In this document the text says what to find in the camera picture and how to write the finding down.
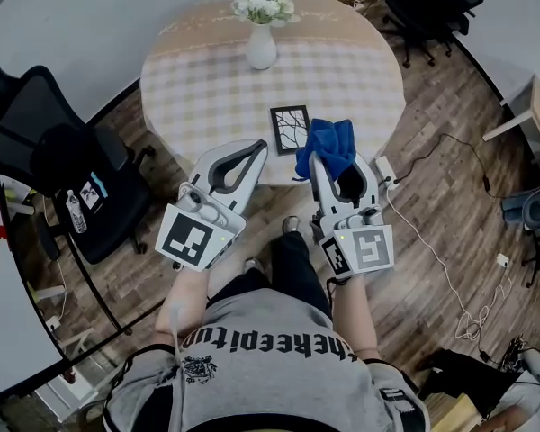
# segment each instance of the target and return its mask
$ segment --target person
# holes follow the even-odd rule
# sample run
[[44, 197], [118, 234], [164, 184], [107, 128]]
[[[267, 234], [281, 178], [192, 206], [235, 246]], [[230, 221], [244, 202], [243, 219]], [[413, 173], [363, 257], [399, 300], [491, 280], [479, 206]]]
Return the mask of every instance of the person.
[[286, 218], [271, 243], [272, 284], [248, 260], [208, 301], [208, 271], [180, 272], [152, 344], [112, 382], [109, 430], [429, 431], [380, 357], [364, 280], [337, 288], [332, 314], [298, 228]]
[[432, 369], [420, 391], [458, 397], [468, 395], [478, 412], [487, 418], [472, 432], [540, 432], [540, 352], [522, 352], [527, 370], [503, 373], [468, 355], [440, 349], [420, 369]]

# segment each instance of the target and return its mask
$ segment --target gray t-shirt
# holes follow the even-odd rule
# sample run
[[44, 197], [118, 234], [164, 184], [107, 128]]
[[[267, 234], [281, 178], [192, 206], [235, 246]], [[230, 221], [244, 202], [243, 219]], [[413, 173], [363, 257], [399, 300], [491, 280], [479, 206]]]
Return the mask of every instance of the gray t-shirt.
[[112, 431], [429, 431], [400, 371], [359, 360], [323, 312], [271, 289], [212, 305], [179, 354], [156, 345], [127, 361], [104, 419]]

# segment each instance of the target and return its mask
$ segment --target white flower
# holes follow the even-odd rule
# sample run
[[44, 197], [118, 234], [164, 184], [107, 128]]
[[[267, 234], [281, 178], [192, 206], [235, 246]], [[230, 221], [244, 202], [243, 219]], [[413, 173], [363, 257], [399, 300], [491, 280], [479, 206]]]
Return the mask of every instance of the white flower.
[[234, 0], [232, 9], [241, 21], [249, 19], [257, 24], [292, 21], [295, 18], [292, 0]]
[[280, 11], [282, 13], [294, 13], [294, 2], [292, 0], [278, 0], [278, 4], [280, 5]]
[[249, 0], [234, 0], [234, 9], [241, 13], [248, 10]]
[[272, 18], [280, 13], [280, 5], [276, 1], [270, 0], [265, 3], [263, 10]]

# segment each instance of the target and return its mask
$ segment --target power strip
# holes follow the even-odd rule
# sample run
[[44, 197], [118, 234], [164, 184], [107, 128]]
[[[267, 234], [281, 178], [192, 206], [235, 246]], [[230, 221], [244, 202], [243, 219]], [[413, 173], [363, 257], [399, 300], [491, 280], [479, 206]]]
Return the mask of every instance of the power strip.
[[378, 168], [378, 173], [380, 173], [380, 176], [386, 184], [386, 187], [388, 187], [388, 190], [393, 191], [394, 189], [396, 189], [400, 184], [396, 184], [394, 182], [396, 181], [396, 175], [394, 174], [394, 170], [392, 169], [388, 158], [386, 158], [386, 156], [381, 156], [380, 158], [377, 158], [374, 163], [376, 164], [376, 168]]

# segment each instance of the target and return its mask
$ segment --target blue cloth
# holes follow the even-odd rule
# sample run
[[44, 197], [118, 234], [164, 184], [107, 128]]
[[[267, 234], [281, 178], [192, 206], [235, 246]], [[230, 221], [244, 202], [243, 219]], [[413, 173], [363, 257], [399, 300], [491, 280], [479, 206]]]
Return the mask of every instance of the blue cloth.
[[299, 181], [310, 179], [312, 152], [322, 157], [332, 179], [336, 181], [356, 158], [352, 122], [344, 120], [332, 123], [327, 120], [312, 119], [306, 147], [296, 152], [296, 173], [301, 177]]

